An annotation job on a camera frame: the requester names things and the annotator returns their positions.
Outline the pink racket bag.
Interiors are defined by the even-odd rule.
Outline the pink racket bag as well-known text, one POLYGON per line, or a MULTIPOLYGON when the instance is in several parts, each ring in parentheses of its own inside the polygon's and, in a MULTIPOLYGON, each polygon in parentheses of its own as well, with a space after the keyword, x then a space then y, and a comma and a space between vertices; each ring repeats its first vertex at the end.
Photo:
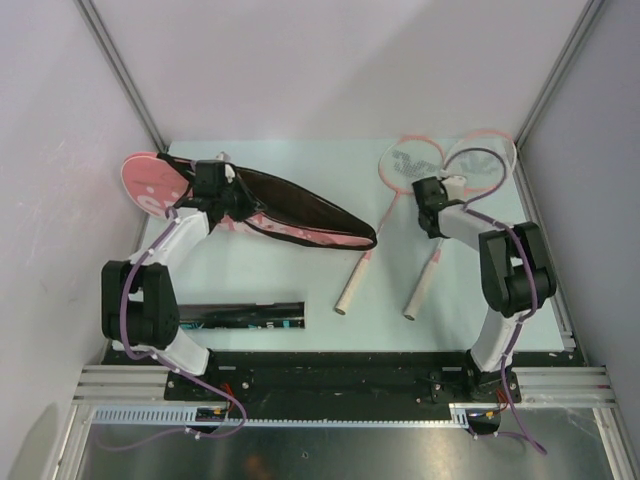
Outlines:
POLYGON ((312 248, 366 252, 377 245, 373 227, 342 207, 289 180, 231 164, 236 177, 229 184, 216 160, 140 152, 124 160, 121 179, 134 203, 156 217, 171 207, 199 210, 195 193, 240 184, 260 201, 260 212, 242 222, 225 216, 211 226, 312 248))

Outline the pink badminton racket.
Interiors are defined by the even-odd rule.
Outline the pink badminton racket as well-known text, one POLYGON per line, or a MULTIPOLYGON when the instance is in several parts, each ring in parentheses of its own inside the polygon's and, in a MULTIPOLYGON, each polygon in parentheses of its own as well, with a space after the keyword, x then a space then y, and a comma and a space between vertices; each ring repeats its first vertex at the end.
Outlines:
MULTIPOLYGON (((394 197, 379 220, 377 240, 380 240, 382 230, 400 198, 412 195, 412 184, 438 172, 444 160, 445 152, 442 146, 424 135, 403 136, 384 151, 378 162, 378 175, 382 183, 394 192, 394 197)), ((347 314, 359 285, 365 278, 373 254, 373 249, 366 251, 356 263, 334 305, 337 314, 347 314)))
MULTIPOLYGON (((438 176, 458 176, 464 179, 463 199, 490 195, 501 181, 509 179, 518 162, 518 150, 510 134, 480 129, 458 140, 446 153, 438 176)), ((403 316, 414 321, 426 300, 436 277, 444 240, 439 239, 430 258, 425 262, 403 316)))

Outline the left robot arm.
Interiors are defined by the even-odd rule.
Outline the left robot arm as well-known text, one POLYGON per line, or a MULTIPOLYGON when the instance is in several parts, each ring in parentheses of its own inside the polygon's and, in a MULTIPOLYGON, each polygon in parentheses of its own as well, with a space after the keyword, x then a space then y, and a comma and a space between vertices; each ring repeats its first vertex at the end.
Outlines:
POLYGON ((207 400, 219 392, 221 376, 208 367, 209 350, 180 326, 171 275, 224 217, 245 220, 262 204, 224 152, 212 160, 189 161, 168 154, 158 159, 183 181, 175 195, 151 205, 166 222, 159 236, 128 259, 103 266, 102 333, 130 359, 151 358, 187 376, 187 389, 207 400))

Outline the black shuttlecock tube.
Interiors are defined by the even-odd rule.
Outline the black shuttlecock tube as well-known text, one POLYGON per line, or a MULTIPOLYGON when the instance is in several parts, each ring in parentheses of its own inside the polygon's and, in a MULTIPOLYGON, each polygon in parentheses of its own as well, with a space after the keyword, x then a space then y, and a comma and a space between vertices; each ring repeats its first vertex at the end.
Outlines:
POLYGON ((236 303, 179 305, 180 325, 186 330, 304 329, 305 303, 236 303))

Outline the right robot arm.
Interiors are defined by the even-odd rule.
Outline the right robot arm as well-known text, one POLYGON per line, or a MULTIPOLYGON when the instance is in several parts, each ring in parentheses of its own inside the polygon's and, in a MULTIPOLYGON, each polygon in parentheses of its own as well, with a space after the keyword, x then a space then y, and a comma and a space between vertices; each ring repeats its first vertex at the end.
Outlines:
POLYGON ((557 278, 540 227, 509 226, 472 209, 453 193, 453 178, 412 184, 418 223, 431 239, 457 240, 479 255, 481 290, 488 308, 479 336, 445 385, 461 400, 484 401, 508 391, 507 375, 524 323, 553 297, 557 278))

